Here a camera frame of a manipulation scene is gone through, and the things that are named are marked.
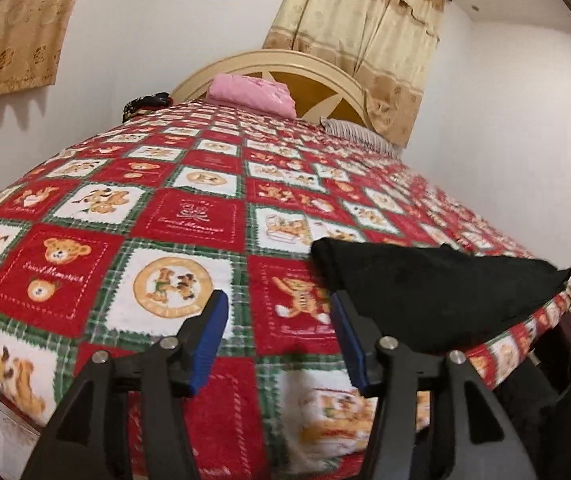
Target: cartoon bear pattern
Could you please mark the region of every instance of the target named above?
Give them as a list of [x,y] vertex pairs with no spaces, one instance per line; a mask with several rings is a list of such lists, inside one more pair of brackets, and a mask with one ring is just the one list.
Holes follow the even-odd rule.
[[[328,292],[307,263],[322,237],[532,256],[398,160],[301,120],[179,104],[71,146],[0,192],[0,394],[45,424],[93,352],[142,351],[217,288],[230,318],[185,408],[201,474],[351,476],[376,401],[349,383]],[[486,383],[570,303],[568,290],[464,349]],[[137,410],[130,439],[144,474]]]

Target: curtain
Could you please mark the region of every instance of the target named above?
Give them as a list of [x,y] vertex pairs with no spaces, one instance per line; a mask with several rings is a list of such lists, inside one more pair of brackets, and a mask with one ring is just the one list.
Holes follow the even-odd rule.
[[407,146],[445,0],[284,0],[264,48],[307,52],[366,89],[383,137]]
[[0,95],[54,84],[75,0],[0,0]]

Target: wooden bed frame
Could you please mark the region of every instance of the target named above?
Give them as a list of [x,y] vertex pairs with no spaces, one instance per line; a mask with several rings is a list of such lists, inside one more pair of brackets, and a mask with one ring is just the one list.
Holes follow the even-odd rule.
[[330,117],[372,127],[365,110],[365,90],[354,78],[332,63],[293,50],[252,50],[221,59],[183,81],[172,92],[172,99],[183,102],[205,95],[219,73],[285,83],[296,102],[297,116],[311,123]]

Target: bolt head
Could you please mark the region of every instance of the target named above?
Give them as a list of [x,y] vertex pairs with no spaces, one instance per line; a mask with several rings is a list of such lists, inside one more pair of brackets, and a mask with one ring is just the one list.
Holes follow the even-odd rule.
[[394,350],[399,346],[399,340],[391,335],[385,335],[379,339],[379,345],[386,350]]
[[110,358],[110,354],[108,354],[105,350],[98,350],[92,354],[92,362],[98,365],[107,362]]
[[457,365],[462,365],[466,361],[465,354],[460,350],[452,350],[448,356],[450,357],[450,361]]
[[166,350],[173,350],[178,346],[178,339],[171,335],[170,337],[164,337],[161,340],[161,348]]

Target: pink towel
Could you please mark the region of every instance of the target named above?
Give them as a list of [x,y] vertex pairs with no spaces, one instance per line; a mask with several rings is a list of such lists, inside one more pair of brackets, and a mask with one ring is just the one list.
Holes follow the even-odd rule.
[[296,118],[294,100],[287,85],[258,77],[218,74],[214,76],[205,100],[287,119]]

